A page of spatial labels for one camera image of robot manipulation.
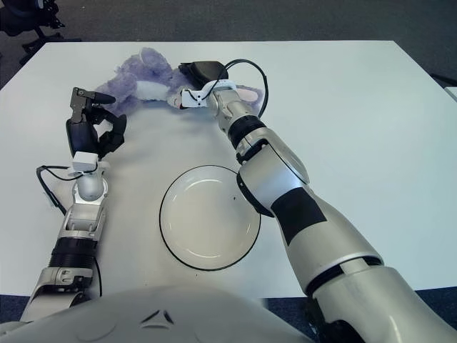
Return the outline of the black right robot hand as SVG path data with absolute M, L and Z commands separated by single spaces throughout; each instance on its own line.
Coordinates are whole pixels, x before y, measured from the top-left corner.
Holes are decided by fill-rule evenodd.
M 210 81 L 229 78 L 227 69 L 218 61 L 181 63 L 179 71 L 190 82 L 190 85 L 198 90 L 202 89 Z

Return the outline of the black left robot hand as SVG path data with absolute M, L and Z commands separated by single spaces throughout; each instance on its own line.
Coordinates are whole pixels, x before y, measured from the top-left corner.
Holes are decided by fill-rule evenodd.
M 116 98 L 87 91 L 78 87 L 71 93 L 71 117 L 66 121 L 66 133 L 71 155 L 86 152 L 103 159 L 107 154 L 116 151 L 124 143 L 126 115 L 116 116 L 103 108 L 104 104 L 113 104 Z M 95 126 L 107 121 L 111 130 L 98 135 Z

